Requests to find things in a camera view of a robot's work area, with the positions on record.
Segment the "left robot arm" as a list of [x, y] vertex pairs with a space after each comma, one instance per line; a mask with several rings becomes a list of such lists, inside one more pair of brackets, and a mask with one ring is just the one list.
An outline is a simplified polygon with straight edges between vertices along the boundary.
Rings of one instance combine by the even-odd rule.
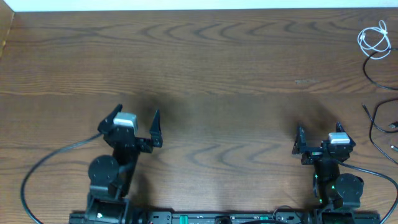
[[138, 158], [163, 145], [159, 110], [150, 126], [150, 138], [140, 138], [136, 136], [137, 116], [123, 112], [122, 108], [117, 105], [98, 125], [98, 132], [113, 153], [99, 156], [89, 165], [90, 189], [80, 223], [133, 223], [134, 209], [126, 196]]

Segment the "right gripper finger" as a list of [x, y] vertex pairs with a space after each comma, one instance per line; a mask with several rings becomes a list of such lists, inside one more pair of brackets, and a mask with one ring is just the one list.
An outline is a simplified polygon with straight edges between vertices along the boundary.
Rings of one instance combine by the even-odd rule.
[[354, 140], [351, 138], [351, 136], [345, 131], [343, 125], [342, 125], [339, 121], [336, 122], [336, 132], [337, 132], [337, 133], [345, 132], [345, 133], [349, 136], [349, 138], [351, 139], [351, 142], [350, 142], [349, 144], [350, 144], [351, 146], [355, 146], [355, 145], [356, 145], [355, 141], [354, 141]]
[[292, 154], [304, 154], [308, 151], [307, 140], [305, 137], [305, 130], [301, 125], [298, 125], [295, 135], [295, 142], [292, 149]]

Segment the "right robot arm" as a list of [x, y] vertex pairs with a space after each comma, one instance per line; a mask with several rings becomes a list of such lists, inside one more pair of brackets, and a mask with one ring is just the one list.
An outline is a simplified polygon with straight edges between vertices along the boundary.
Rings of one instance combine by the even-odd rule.
[[303, 165], [314, 166], [313, 191], [320, 201], [319, 208], [305, 214], [306, 223], [357, 222], [355, 210], [361, 205], [364, 181], [350, 173], [342, 174], [339, 168], [355, 145], [339, 122], [336, 131], [329, 133], [318, 147], [309, 146], [304, 128], [297, 127], [292, 153], [302, 156]]

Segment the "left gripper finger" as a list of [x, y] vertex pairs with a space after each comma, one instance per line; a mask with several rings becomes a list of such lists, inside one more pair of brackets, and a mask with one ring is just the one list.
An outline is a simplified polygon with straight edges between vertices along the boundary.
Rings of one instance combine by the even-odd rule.
[[156, 110], [149, 132], [151, 136], [152, 145], [154, 147], [162, 147], [163, 137], [160, 127], [160, 110]]
[[105, 117], [104, 120], [102, 120], [99, 125], [98, 125], [98, 132], [100, 134], [108, 134], [113, 128], [114, 128], [114, 122], [113, 119], [116, 117], [116, 115], [122, 111], [122, 104], [118, 104], [115, 109], [110, 112], [107, 117]]

